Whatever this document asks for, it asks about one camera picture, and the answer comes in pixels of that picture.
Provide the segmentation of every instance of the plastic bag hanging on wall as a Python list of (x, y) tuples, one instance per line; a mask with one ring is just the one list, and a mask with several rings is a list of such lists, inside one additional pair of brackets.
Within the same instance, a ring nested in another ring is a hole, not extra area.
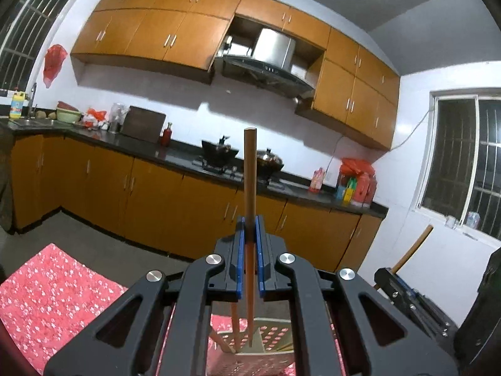
[(59, 44), (52, 45), (45, 54), (44, 83), (48, 89), (59, 75), (63, 62), (68, 56), (66, 50)]

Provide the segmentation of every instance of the black countertop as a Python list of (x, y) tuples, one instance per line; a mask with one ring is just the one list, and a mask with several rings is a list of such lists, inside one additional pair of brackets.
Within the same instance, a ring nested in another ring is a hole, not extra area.
[[(171, 146), (165, 148), (159, 144), (149, 143), (121, 134), (112, 134), (103, 130), (87, 130), (64, 123), (57, 123), (54, 126), (22, 127), (10, 122), (8, 119), (0, 119), (0, 127), (7, 129), (14, 136), (64, 134), (65, 136), (85, 141), (89, 144), (99, 145), (133, 157), (151, 161), (172, 170), (207, 177), (224, 185), (239, 188), (244, 187), (241, 173), (237, 173), (235, 176), (218, 174), (207, 171), (201, 165), (194, 164), (193, 161), (200, 158), (201, 148), (185, 143), (172, 141)], [(308, 179), (281, 172), (280, 183), (269, 186), (258, 184), (257, 193), (287, 199), (293, 203), (304, 204), (306, 206), (332, 208), (356, 214), (370, 214), (382, 219), (386, 217), (388, 208), (376, 202), (373, 202), (370, 208), (353, 206), (350, 203), (337, 201), (333, 196), (333, 188), (331, 187), (324, 186), (326, 190), (322, 189), (319, 193), (312, 193), (307, 189), (309, 185), (310, 181)]]

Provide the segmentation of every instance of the floor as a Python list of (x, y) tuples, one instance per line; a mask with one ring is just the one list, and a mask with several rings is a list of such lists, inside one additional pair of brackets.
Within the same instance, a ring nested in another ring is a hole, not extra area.
[[(166, 274), (183, 271), (187, 262), (136, 247), (108, 236), (59, 212), (40, 226), (19, 235), (9, 235), (0, 228), (0, 270), (10, 276), (32, 256), (50, 243), (92, 270), (123, 286), (130, 287), (150, 270)], [(263, 302), (255, 298), (255, 316), (289, 319), (286, 302)], [(214, 303), (213, 313), (230, 315), (228, 303)], [(239, 314), (245, 317), (245, 301), (239, 302)]]

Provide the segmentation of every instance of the silver screw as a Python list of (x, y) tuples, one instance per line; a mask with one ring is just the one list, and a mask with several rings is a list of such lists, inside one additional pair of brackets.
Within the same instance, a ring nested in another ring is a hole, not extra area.
[(220, 255), (212, 254), (205, 258), (205, 261), (209, 264), (219, 264), (221, 263), (222, 257)]
[(353, 280), (355, 272), (352, 269), (342, 269), (339, 271), (339, 277), (346, 281)]
[(279, 257), (279, 260), (284, 264), (290, 264), (296, 260), (296, 256), (290, 253), (282, 253)]
[(157, 281), (160, 281), (162, 279), (162, 272), (158, 270), (152, 270), (148, 274), (146, 274), (146, 280), (150, 281), (151, 283), (155, 283)]

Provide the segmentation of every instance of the stainless steel range hood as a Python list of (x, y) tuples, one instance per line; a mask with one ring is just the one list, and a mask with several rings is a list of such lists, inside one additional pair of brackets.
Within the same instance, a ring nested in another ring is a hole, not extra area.
[(231, 36), (216, 58), (223, 76), (273, 91), (294, 99), (308, 97), (314, 88), (291, 73), (291, 62), (296, 41), (272, 29), (262, 29), (252, 49), (244, 55), (235, 55)]

